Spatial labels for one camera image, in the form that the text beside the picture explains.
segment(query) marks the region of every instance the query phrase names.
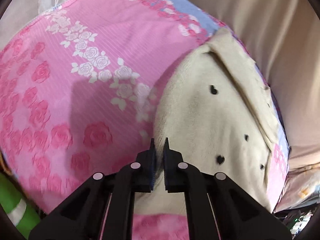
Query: cream plush blanket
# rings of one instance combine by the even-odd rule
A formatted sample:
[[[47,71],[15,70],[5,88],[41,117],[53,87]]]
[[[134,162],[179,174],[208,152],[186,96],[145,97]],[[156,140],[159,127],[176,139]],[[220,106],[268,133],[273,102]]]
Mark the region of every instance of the cream plush blanket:
[[[208,174],[224,172],[271,212],[268,163],[278,141],[278,121],[270,89],[254,64],[230,30],[219,29],[171,77],[157,109],[154,136],[159,160],[168,137],[170,148],[181,152],[185,162]],[[140,196],[135,206],[137,213],[184,210],[183,195],[164,190],[163,172],[153,194]]]

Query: bed sheet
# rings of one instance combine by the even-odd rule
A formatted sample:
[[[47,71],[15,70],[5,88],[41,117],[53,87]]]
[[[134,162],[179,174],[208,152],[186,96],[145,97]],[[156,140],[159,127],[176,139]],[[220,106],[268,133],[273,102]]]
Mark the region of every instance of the bed sheet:
[[[37,204],[50,212],[145,150],[175,67],[222,26],[187,0],[68,0],[22,29],[0,54],[0,146]],[[287,174],[281,128],[279,139],[274,206]]]

